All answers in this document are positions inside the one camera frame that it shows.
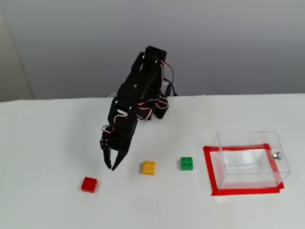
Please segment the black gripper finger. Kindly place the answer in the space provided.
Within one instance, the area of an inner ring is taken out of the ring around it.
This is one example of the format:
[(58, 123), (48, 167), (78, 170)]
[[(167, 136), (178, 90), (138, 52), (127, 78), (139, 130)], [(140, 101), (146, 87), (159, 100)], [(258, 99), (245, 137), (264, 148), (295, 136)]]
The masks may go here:
[(111, 169), (111, 148), (109, 146), (101, 146), (101, 149), (103, 151), (104, 162), (108, 169)]
[(115, 159), (114, 165), (112, 166), (112, 171), (114, 171), (117, 166), (122, 162), (122, 160), (126, 157), (127, 151), (118, 151), (117, 157)]

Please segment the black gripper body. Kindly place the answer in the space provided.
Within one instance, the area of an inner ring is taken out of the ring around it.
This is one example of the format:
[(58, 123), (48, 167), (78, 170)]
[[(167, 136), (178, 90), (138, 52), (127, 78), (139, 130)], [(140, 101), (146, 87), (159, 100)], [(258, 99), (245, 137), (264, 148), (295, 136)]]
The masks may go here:
[(128, 152), (131, 144), (130, 138), (103, 133), (100, 139), (101, 148), (109, 147), (116, 151)]

